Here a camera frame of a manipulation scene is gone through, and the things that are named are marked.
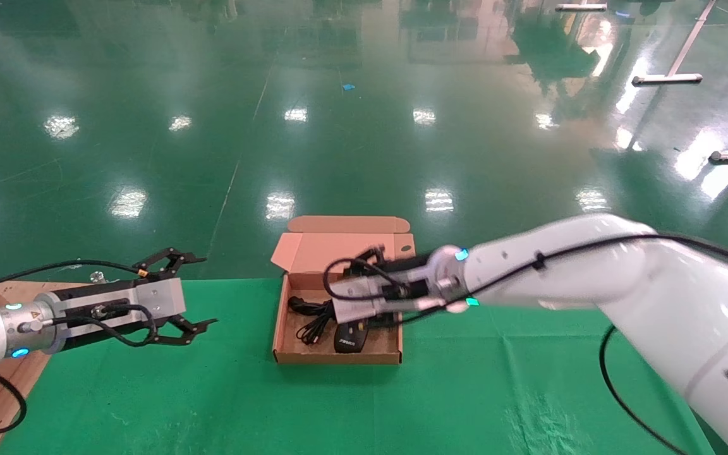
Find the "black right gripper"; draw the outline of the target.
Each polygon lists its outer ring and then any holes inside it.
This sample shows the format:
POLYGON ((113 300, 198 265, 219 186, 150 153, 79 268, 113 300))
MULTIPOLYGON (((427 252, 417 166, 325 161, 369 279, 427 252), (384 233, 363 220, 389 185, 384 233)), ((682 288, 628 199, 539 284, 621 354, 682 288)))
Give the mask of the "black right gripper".
MULTIPOLYGON (((346 266, 346 300, 401 301, 428 296, 428 255, 388 260, 385 246, 373 246, 346 266)), ((381 313, 364 322, 366 329, 392 329, 402 324, 400 313, 381 313)))

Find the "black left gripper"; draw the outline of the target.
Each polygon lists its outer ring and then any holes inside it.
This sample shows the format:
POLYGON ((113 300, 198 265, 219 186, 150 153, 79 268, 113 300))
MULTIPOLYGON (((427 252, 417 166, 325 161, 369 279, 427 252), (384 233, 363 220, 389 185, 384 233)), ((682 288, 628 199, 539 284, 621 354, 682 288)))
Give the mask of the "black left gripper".
MULTIPOLYGON (((177 248, 162 248, 134 263, 138 276, 144 279, 172 279, 178 276, 182 265, 206 262, 177 248)), ((189 346, 195 337, 208 331, 217 318, 190 322, 182 315, 156 320, 157 329, 171 324, 179 329, 179 336, 157 332, 150 340, 150 308, 140 303, 138 285, 133 282, 114 282, 55 291, 54 323, 57 329, 55 349, 77 349, 110 339, 129 346, 144 348, 149 344, 163 346, 189 346)))

